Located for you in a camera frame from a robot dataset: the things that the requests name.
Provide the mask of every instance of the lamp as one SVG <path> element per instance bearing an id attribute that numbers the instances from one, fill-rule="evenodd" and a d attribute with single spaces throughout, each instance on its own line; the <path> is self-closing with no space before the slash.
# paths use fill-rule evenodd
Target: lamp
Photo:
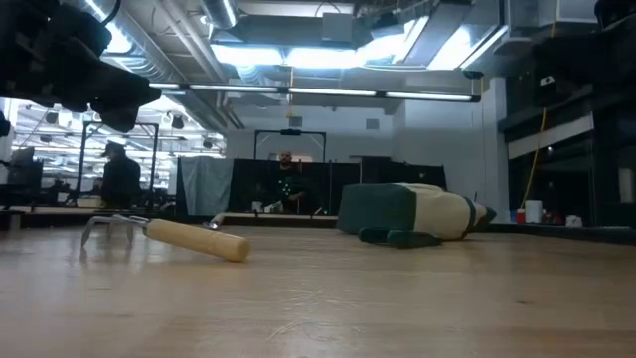
<path id="1" fill-rule="evenodd" d="M 183 122 L 183 115 L 181 114 L 173 114 L 172 115 L 172 127 L 175 129 L 183 129 L 185 126 Z"/>

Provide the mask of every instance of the ceiling light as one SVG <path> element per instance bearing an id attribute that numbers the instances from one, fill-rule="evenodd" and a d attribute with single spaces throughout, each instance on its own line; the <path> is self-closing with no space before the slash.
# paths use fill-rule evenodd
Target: ceiling light
<path id="1" fill-rule="evenodd" d="M 286 65 L 299 69 L 350 69 L 363 65 L 355 50 L 294 48 Z"/>
<path id="2" fill-rule="evenodd" d="M 154 136 L 147 135 L 128 135 L 128 139 L 147 139 L 154 140 Z M 160 135 L 157 137 L 158 140 L 188 140 L 186 137 L 178 136 L 178 135 Z"/>
<path id="3" fill-rule="evenodd" d="M 183 129 L 185 127 L 183 115 L 174 114 L 172 116 L 172 127 L 175 129 Z"/>
<path id="4" fill-rule="evenodd" d="M 101 8 L 97 6 L 97 4 L 95 4 L 93 0 L 85 0 L 85 2 L 86 4 L 88 4 L 88 6 L 90 6 L 92 11 L 94 11 L 95 14 L 97 14 L 99 21 L 102 21 L 103 19 L 106 18 L 107 16 L 106 13 L 104 13 L 103 10 L 101 10 Z M 108 29 L 108 31 L 110 31 L 110 34 L 112 35 L 112 40 L 110 41 L 110 44 L 106 48 L 107 52 L 123 54 L 132 49 L 132 43 L 128 41 L 128 39 L 123 35 L 121 30 L 119 30 L 114 25 L 114 23 L 112 22 L 108 23 L 106 25 L 106 29 Z"/>
<path id="5" fill-rule="evenodd" d="M 374 90 L 357 90 L 357 89 L 302 89 L 290 88 L 290 93 L 299 94 L 327 94 L 327 95 L 355 95 L 355 96 L 375 96 Z"/>
<path id="6" fill-rule="evenodd" d="M 234 66 L 282 65 L 282 56 L 274 48 L 212 45 L 219 62 Z"/>
<path id="7" fill-rule="evenodd" d="M 178 90 L 180 87 L 178 84 L 150 84 L 150 86 L 158 90 Z"/>
<path id="8" fill-rule="evenodd" d="M 422 31 L 424 31 L 424 28 L 428 23 L 428 19 L 428 16 L 424 16 L 420 17 L 417 20 L 411 20 L 404 24 L 404 32 L 406 33 L 406 36 L 400 49 L 396 51 L 396 55 L 394 56 L 393 60 L 394 64 L 404 61 L 406 56 L 408 56 L 410 50 L 412 50 Z"/>
<path id="9" fill-rule="evenodd" d="M 57 112 L 49 112 L 44 117 L 44 121 L 48 124 L 57 124 L 58 123 L 58 113 Z"/>
<path id="10" fill-rule="evenodd" d="M 472 95 L 418 92 L 387 92 L 386 96 L 387 98 L 398 99 L 428 99 L 449 101 L 471 101 L 473 99 Z"/>
<path id="11" fill-rule="evenodd" d="M 233 85 L 191 85 L 192 90 L 218 90 L 231 92 L 258 92 L 258 93 L 277 93 L 276 87 L 264 86 L 233 86 Z"/>
<path id="12" fill-rule="evenodd" d="M 497 40 L 499 40 L 507 32 L 508 32 L 508 25 L 502 26 L 502 28 L 499 29 L 499 31 L 497 31 L 495 35 L 493 35 L 484 45 L 479 47 L 477 51 L 475 51 L 466 61 L 464 61 L 464 63 L 461 64 L 460 68 L 464 70 L 470 65 L 472 65 L 472 63 L 474 63 L 477 59 L 479 59 L 482 55 L 484 55 L 486 50 L 488 50 L 491 46 L 493 46 L 497 42 Z"/>
<path id="13" fill-rule="evenodd" d="M 126 143 L 128 142 L 126 140 L 126 138 L 122 138 L 122 137 L 114 136 L 114 135 L 109 136 L 108 137 L 108 141 L 109 142 L 113 142 L 113 143 L 117 143 L 117 144 L 121 144 L 121 145 L 126 145 Z"/>
<path id="14" fill-rule="evenodd" d="M 471 38 L 468 29 L 463 25 L 460 26 L 442 46 L 427 68 L 429 70 L 457 69 L 472 52 L 470 42 Z"/>

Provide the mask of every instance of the white fabric object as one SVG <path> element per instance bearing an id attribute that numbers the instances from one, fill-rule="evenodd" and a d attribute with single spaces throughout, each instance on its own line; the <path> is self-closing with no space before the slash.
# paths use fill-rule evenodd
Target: white fabric object
<path id="1" fill-rule="evenodd" d="M 442 188 L 426 184 L 398 183 L 413 191 L 417 196 L 415 222 L 413 230 L 428 233 L 443 240 L 456 240 L 463 237 L 470 220 L 470 207 L 466 199 Z M 486 208 L 477 203 L 475 221 L 486 215 Z"/>

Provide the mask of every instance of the wooden table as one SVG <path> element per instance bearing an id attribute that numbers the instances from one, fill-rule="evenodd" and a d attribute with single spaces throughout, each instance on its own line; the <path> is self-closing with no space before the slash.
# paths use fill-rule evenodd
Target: wooden table
<path id="1" fill-rule="evenodd" d="M 479 234 L 399 251 L 227 227 L 248 263 L 124 232 L 0 239 L 2 357 L 636 356 L 636 248 Z"/>

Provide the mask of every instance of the man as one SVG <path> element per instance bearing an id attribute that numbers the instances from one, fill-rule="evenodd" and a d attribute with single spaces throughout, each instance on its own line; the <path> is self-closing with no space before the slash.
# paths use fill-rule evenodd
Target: man
<path id="1" fill-rule="evenodd" d="M 103 168 L 101 200 L 106 204 L 106 208 L 130 208 L 133 199 L 140 192 L 139 164 L 126 156 L 123 145 L 114 142 L 108 142 L 106 151 L 101 156 L 109 159 Z"/>
<path id="2" fill-rule="evenodd" d="M 286 212 L 296 213 L 299 201 L 305 197 L 300 173 L 293 164 L 291 152 L 281 152 L 278 160 L 277 170 L 270 177 L 269 191 L 274 193 L 275 200 L 282 203 Z"/>

